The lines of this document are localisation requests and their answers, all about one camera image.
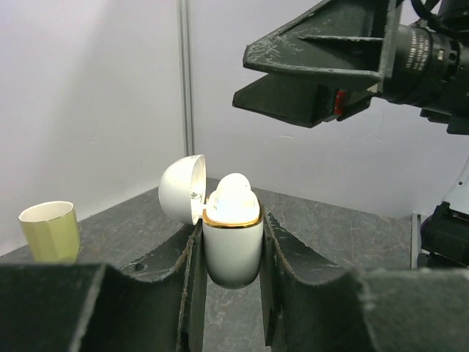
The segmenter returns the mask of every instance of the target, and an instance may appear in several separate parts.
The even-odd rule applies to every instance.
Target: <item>scratched black metal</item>
[[[265,212],[265,342],[273,351],[468,351],[467,270],[356,271]]]

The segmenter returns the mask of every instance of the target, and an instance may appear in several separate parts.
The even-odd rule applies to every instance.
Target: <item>gray table surface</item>
[[[207,180],[207,190],[216,180]],[[388,219],[306,199],[255,190],[281,225],[339,265],[409,268],[410,220]],[[146,254],[181,225],[168,219],[158,190],[123,202],[81,223],[80,263],[104,261],[117,268]],[[29,248],[0,257],[0,263],[30,263]],[[224,290],[209,280],[204,351],[269,351],[264,346],[259,280],[241,290]]]

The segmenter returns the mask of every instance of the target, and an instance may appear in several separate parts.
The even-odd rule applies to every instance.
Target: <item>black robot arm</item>
[[[268,75],[233,106],[312,128],[378,97],[469,134],[469,1],[442,0],[438,15],[439,0],[411,1],[411,26],[399,24],[402,0],[321,1],[247,47],[244,67]]]

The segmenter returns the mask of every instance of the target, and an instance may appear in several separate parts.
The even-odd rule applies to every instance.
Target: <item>hemispherical lid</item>
[[[192,155],[173,163],[161,177],[158,197],[163,212],[173,220],[195,225],[205,200],[205,157]]]

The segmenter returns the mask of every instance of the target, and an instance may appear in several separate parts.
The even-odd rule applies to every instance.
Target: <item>white egg-shaped container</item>
[[[247,178],[224,177],[205,201],[203,155],[173,163],[161,178],[158,196],[163,212],[173,220],[202,220],[204,252],[210,278],[221,287],[241,288],[259,273],[264,214]]]
[[[262,217],[246,227],[218,227],[207,219],[202,222],[207,271],[214,283],[242,288],[256,279],[261,265],[263,225]]]

